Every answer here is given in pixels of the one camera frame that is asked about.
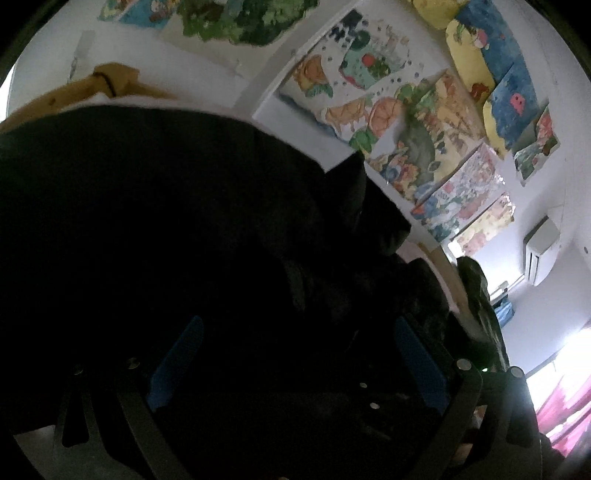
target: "paper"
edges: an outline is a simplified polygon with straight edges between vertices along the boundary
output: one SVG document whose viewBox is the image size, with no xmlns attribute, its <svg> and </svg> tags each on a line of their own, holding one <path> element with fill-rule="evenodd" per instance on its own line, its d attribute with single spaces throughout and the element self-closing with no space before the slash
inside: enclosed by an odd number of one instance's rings
<svg viewBox="0 0 591 480">
<path fill-rule="evenodd" d="M 438 30 L 445 30 L 460 9 L 470 0 L 414 0 L 414 8 L 427 23 Z"/>
<path fill-rule="evenodd" d="M 404 105 L 420 98 L 415 87 L 441 71 L 413 47 L 404 27 L 393 27 L 372 4 L 351 10 L 294 69 L 281 95 L 369 156 L 403 118 Z"/>
<path fill-rule="evenodd" d="M 412 107 L 396 150 L 369 164 L 407 200 L 420 203 L 484 136 L 467 92 L 450 72 Z"/>
<path fill-rule="evenodd" d="M 505 155 L 535 118 L 538 101 L 523 59 L 517 59 L 482 110 L 491 145 Z"/>
<path fill-rule="evenodd" d="M 511 203 L 509 194 L 505 192 L 451 241 L 449 244 L 451 251 L 461 252 L 467 257 L 474 256 L 492 238 L 514 221 L 514 212 L 515 206 Z"/>
<path fill-rule="evenodd" d="M 470 32 L 495 83 L 500 83 L 517 59 L 522 58 L 519 44 L 501 13 L 491 0 L 472 0 L 460 10 L 456 20 Z"/>
<path fill-rule="evenodd" d="M 421 221 L 441 243 L 457 235 L 483 206 L 487 206 L 504 184 L 496 166 L 499 158 L 486 144 L 466 160 L 457 172 L 411 215 Z"/>
<path fill-rule="evenodd" d="M 519 150 L 514 157 L 515 169 L 523 186 L 544 166 L 548 157 L 560 146 L 552 127 L 549 107 L 545 108 L 536 123 L 535 132 L 536 142 Z"/>
<path fill-rule="evenodd" d="M 164 28 L 179 4 L 180 0 L 107 0 L 99 20 Z"/>
<path fill-rule="evenodd" d="M 482 56 L 478 38 L 453 20 L 447 26 L 446 42 L 462 82 L 476 104 L 482 107 L 496 83 Z"/>
<path fill-rule="evenodd" d="M 160 38 L 252 79 L 319 0 L 183 0 Z"/>
</svg>

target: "silver bolt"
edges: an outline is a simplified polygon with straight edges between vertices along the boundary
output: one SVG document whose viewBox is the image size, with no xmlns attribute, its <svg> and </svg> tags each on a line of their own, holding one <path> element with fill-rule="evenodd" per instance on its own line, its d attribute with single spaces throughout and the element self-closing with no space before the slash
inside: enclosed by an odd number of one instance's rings
<svg viewBox="0 0 591 480">
<path fill-rule="evenodd" d="M 465 358 L 460 358 L 456 362 L 456 365 L 460 370 L 464 370 L 464 372 L 467 372 L 472 368 L 472 364 L 470 363 L 470 361 L 466 360 Z"/>
<path fill-rule="evenodd" d="M 139 367 L 139 360 L 133 356 L 129 360 L 127 360 L 126 365 L 129 370 L 133 370 Z"/>
<path fill-rule="evenodd" d="M 519 367 L 511 367 L 509 372 L 511 372 L 511 375 L 513 375 L 515 378 L 523 378 L 525 375 L 523 370 Z"/>
</svg>

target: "yellow painted shape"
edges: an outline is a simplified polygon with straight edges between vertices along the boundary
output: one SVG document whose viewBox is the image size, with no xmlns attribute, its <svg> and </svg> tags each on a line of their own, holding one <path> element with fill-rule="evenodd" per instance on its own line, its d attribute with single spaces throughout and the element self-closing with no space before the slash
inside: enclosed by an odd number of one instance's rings
<svg viewBox="0 0 591 480">
<path fill-rule="evenodd" d="M 496 150 L 499 158 L 504 160 L 505 155 L 507 155 L 507 149 L 505 148 L 505 140 L 499 137 L 499 134 L 496 132 L 496 120 L 492 116 L 492 103 L 486 102 L 484 104 L 482 117 L 484 119 L 484 129 L 486 130 L 489 145 Z"/>
<path fill-rule="evenodd" d="M 449 22 L 445 32 L 447 46 L 462 82 L 468 92 L 471 92 L 477 106 L 482 107 L 495 89 L 495 81 L 486 66 L 482 52 L 474 46 L 472 35 L 467 28 L 459 27 L 461 25 L 457 20 Z"/>
<path fill-rule="evenodd" d="M 450 21 L 470 0 L 413 0 L 418 14 L 438 30 L 445 30 Z"/>
</svg>

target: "air conditioner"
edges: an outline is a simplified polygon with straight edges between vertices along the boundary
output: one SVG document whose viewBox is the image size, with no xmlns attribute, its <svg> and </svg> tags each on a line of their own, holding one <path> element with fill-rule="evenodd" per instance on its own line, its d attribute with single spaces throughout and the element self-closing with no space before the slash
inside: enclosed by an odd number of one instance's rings
<svg viewBox="0 0 591 480">
<path fill-rule="evenodd" d="M 525 279 L 532 285 L 539 285 L 545 279 L 558 257 L 560 230 L 554 222 L 545 217 L 525 237 Z"/>
</svg>

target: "curtain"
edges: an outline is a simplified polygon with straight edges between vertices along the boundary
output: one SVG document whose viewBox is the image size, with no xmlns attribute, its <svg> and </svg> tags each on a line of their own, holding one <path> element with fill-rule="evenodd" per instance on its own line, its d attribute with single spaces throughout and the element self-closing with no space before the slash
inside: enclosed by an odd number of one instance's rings
<svg viewBox="0 0 591 480">
<path fill-rule="evenodd" d="M 590 329 L 579 334 L 586 340 Z M 538 428 L 547 434 L 552 447 L 567 456 L 591 424 L 591 364 L 580 356 L 579 348 L 567 344 L 557 358 L 564 374 L 548 399 L 536 412 Z"/>
</svg>

